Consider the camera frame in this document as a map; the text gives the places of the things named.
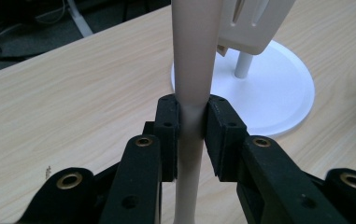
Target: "wooden table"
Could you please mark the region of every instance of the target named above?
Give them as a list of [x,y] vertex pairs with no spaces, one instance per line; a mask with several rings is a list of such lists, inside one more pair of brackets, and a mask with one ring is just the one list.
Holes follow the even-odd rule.
[[[297,0],[275,36],[310,70],[314,107],[276,140],[306,172],[356,169],[356,1]],[[49,174],[119,161],[126,142],[172,92],[170,7],[0,71],[0,223],[21,216]],[[172,223],[174,184],[164,185]],[[235,184],[204,153],[197,223],[243,223]]]

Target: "white rod support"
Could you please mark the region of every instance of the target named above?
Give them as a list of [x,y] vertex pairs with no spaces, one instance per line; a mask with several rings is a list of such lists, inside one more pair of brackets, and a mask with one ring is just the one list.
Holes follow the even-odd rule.
[[175,224],[194,224],[205,112],[223,1],[172,1],[175,91],[180,107]]
[[238,78],[246,78],[250,69],[250,64],[253,55],[240,51],[238,61],[236,62],[235,76]]

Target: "cable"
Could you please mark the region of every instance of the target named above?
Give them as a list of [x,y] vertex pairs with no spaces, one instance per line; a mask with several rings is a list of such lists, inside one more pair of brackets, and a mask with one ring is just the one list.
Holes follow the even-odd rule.
[[62,17],[64,16],[65,12],[66,12],[66,4],[65,4],[64,0],[62,0],[62,13],[56,20],[54,20],[54,21],[41,21],[38,18],[36,18],[36,21],[38,23],[40,23],[40,24],[51,25],[51,24],[54,24],[54,23],[60,21],[62,19]]

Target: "white stand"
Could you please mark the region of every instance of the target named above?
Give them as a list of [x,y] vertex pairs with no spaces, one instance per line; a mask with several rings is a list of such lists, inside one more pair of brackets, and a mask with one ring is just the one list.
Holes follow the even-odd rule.
[[[248,126],[249,134],[275,136],[285,133],[308,115],[315,96],[306,66],[275,41],[260,55],[229,49],[217,54],[211,94],[226,98]],[[172,86],[174,83],[172,68]]]

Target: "dark floor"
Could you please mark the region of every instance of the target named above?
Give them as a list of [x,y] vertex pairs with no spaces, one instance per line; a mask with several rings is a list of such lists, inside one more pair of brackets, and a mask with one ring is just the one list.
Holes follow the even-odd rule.
[[[94,33],[123,22],[124,1],[130,1],[126,20],[146,12],[144,0],[81,0],[76,1],[78,10]],[[60,5],[51,12],[36,16],[35,23],[15,23],[0,31],[0,69],[19,61],[57,49],[82,37],[69,12]],[[165,7],[170,0],[149,0],[150,11]]]

